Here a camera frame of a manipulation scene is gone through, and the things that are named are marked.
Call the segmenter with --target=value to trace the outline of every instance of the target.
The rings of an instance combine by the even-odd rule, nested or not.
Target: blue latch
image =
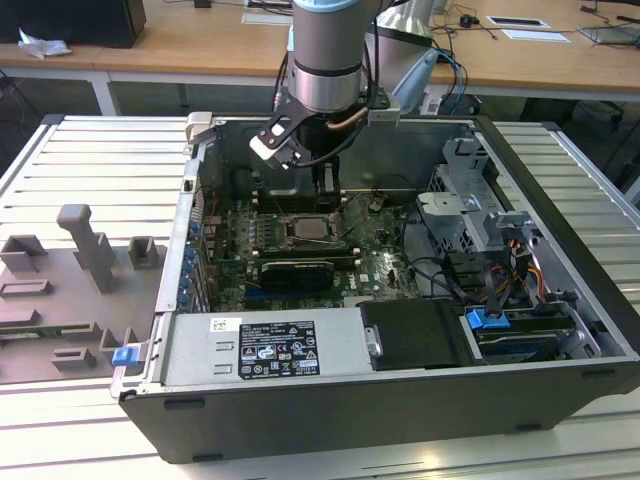
[[[118,347],[113,352],[111,365],[114,367],[136,367],[138,366],[138,356],[140,347]]]
[[[467,321],[471,328],[509,328],[511,324],[509,319],[503,313],[499,317],[487,315],[484,308],[474,308],[466,315]]]

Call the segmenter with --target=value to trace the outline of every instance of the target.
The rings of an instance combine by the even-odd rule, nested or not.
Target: desk
[[[603,20],[581,12],[583,2],[575,0],[475,0],[458,2],[478,11],[482,25],[495,27],[486,17],[537,18],[549,31],[563,33],[571,43],[510,40],[493,31],[498,40],[483,30],[459,31],[453,39],[456,58],[469,71],[470,94],[571,100],[640,101],[640,52],[633,47],[594,46],[574,30],[579,26],[604,26]],[[640,8],[631,5],[598,4],[599,14],[638,17]],[[451,9],[448,23],[457,23],[460,13]],[[434,16],[432,25],[442,25],[444,16]],[[444,33],[434,37],[448,47]]]
[[[469,0],[483,25],[486,15],[540,18],[553,30],[602,24],[579,11],[574,0]],[[145,0],[147,26],[132,49],[71,45],[73,53],[43,61],[27,57],[16,45],[0,45],[0,67],[15,77],[86,80],[93,85],[102,113],[117,114],[111,82],[161,82],[270,86],[282,61],[288,28],[241,22],[243,8],[213,5],[195,9],[191,2]],[[629,5],[600,4],[603,15],[638,16]],[[449,14],[457,22],[458,12]],[[434,18],[437,24],[443,16]],[[640,101],[640,53],[631,48],[593,47],[578,32],[571,43],[510,40],[494,32],[461,31],[453,40],[469,72],[470,94],[575,100]],[[446,35],[436,40],[446,47]],[[451,69],[437,65],[432,84],[452,81]]]

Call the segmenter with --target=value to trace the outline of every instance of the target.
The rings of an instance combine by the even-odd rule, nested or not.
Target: power supply label
[[[243,380],[320,375],[314,322],[242,324],[239,355]]]

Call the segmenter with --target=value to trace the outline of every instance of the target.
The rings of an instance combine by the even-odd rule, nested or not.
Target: metal bracket
[[[263,160],[268,160],[279,150],[293,132],[307,118],[316,115],[307,110],[298,100],[291,98],[262,127],[260,133],[251,139],[250,146]]]

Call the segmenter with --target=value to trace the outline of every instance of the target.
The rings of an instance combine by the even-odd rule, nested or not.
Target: motherboard
[[[269,197],[216,205],[205,219],[214,311],[355,307],[418,298],[400,248],[407,205],[380,192],[328,212]]]

